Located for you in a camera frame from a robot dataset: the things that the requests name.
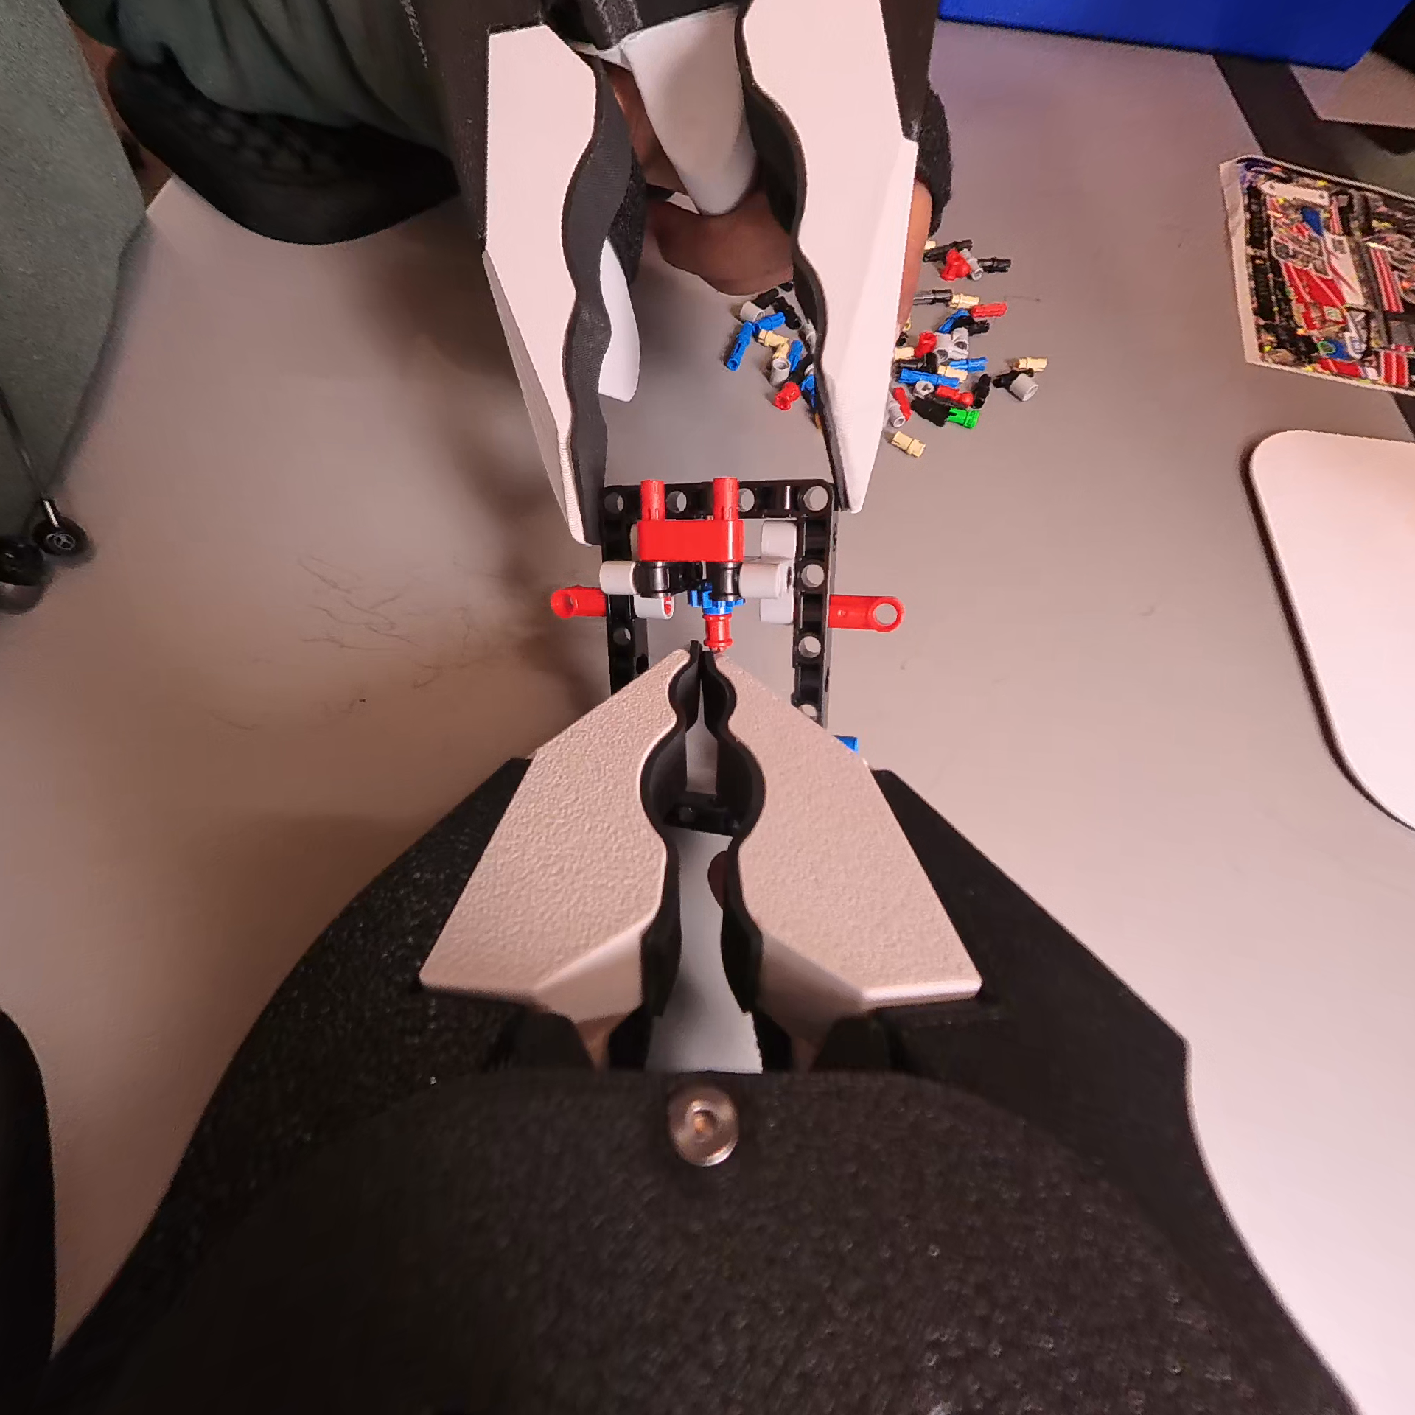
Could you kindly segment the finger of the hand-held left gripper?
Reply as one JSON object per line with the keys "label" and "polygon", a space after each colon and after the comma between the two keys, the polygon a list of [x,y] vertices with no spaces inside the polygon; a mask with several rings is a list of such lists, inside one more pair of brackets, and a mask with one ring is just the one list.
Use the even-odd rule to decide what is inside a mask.
{"label": "finger of the hand-held left gripper", "polygon": [[845,510],[883,433],[922,128],[922,6],[754,1],[737,23],[749,119],[789,197],[816,397]]}
{"label": "finger of the hand-held left gripper", "polygon": [[489,37],[484,264],[572,537],[604,542],[604,401],[636,396],[642,343],[614,220],[637,163],[607,69],[546,27]]}

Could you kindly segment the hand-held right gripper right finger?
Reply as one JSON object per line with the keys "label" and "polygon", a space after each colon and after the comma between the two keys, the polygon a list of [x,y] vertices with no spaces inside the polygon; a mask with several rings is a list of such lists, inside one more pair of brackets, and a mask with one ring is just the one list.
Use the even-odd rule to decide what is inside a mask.
{"label": "hand-held right gripper right finger", "polygon": [[974,999],[983,977],[863,756],[747,668],[703,663],[737,834],[722,955],[742,1009],[806,1068],[841,1022]]}

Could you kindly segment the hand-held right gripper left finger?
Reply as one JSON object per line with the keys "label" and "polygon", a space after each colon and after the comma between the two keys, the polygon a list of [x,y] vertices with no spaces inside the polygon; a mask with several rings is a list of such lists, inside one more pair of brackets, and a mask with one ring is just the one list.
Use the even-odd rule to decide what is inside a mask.
{"label": "hand-held right gripper left finger", "polygon": [[700,648],[678,648],[530,759],[418,980],[568,1021],[607,1066],[661,1015],[681,960],[680,852]]}

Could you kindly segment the black lego frame assembly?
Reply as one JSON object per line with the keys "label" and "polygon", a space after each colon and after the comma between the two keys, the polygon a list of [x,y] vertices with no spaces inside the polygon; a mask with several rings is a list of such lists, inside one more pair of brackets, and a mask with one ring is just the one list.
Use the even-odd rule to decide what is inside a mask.
{"label": "black lego frame assembly", "polygon": [[594,586],[553,593],[562,620],[607,625],[616,694],[649,672],[649,626],[683,620],[717,655],[744,615],[791,631],[791,704],[826,726],[834,631],[893,631],[893,594],[836,591],[838,493],[828,481],[712,481],[609,487],[604,559]]}

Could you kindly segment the white book stand base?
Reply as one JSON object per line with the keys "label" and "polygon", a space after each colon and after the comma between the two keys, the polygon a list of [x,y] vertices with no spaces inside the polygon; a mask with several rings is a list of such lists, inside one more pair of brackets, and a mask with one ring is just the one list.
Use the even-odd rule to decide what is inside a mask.
{"label": "white book stand base", "polygon": [[1330,751],[1414,827],[1414,446],[1291,429],[1247,476]]}

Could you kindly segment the pile of small lego pieces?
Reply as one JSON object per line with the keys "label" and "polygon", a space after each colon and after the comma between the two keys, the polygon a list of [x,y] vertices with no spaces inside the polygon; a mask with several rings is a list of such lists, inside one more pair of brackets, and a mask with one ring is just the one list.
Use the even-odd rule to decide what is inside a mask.
{"label": "pile of small lego pieces", "polygon": [[[1001,300],[986,303],[969,284],[1008,273],[1011,259],[981,256],[971,239],[927,239],[924,261],[925,274],[937,274],[944,283],[912,296],[910,318],[890,353],[883,412],[883,443],[909,458],[920,458],[927,449],[919,436],[924,426],[971,431],[995,390],[1028,401],[1038,390],[1038,375],[1048,367],[1045,357],[1027,357],[993,372],[976,348],[1010,306]],[[804,409],[823,431],[821,338],[796,281],[779,281],[742,300],[735,318],[735,330],[723,348],[725,367],[738,372],[752,358],[760,358],[772,406],[782,412]]]}

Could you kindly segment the lego sticker sheet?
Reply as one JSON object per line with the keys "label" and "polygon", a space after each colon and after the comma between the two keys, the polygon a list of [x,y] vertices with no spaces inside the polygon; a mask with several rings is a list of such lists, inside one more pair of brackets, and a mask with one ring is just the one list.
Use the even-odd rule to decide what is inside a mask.
{"label": "lego sticker sheet", "polygon": [[1244,155],[1222,165],[1249,364],[1414,396],[1414,198]]}

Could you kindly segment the person's left hand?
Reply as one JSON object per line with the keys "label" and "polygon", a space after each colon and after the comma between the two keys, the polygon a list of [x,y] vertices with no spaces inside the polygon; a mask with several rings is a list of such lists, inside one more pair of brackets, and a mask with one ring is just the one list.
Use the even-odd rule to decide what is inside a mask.
{"label": "person's left hand", "polygon": [[[646,183],[686,192],[685,178],[669,161],[649,121],[632,74],[612,64],[607,75],[626,114]],[[648,224],[666,262],[701,278],[720,293],[747,296],[792,279],[791,236],[770,207],[757,158],[749,187],[735,207],[708,214],[673,200],[654,200],[649,204]]]}

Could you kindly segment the dark knit cloth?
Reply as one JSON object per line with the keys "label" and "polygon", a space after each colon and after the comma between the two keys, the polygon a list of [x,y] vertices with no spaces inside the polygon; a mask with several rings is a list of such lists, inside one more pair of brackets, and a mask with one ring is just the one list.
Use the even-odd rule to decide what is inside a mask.
{"label": "dark knit cloth", "polygon": [[240,227],[294,244],[378,234],[450,200],[459,182],[430,146],[366,123],[331,126],[206,97],[166,59],[119,54],[107,75],[135,141]]}

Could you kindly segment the blue box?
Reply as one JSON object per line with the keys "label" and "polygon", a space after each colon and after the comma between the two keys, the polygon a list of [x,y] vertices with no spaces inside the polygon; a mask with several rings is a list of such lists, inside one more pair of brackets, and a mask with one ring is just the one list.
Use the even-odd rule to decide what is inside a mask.
{"label": "blue box", "polygon": [[949,22],[1348,69],[1406,1],[942,1]]}

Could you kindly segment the grey-green cloth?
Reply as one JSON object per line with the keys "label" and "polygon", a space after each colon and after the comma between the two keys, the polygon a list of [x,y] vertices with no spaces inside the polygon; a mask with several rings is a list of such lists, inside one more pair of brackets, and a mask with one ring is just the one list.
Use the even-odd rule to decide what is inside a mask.
{"label": "grey-green cloth", "polygon": [[58,487],[146,204],[60,3],[2,3],[2,529]]}

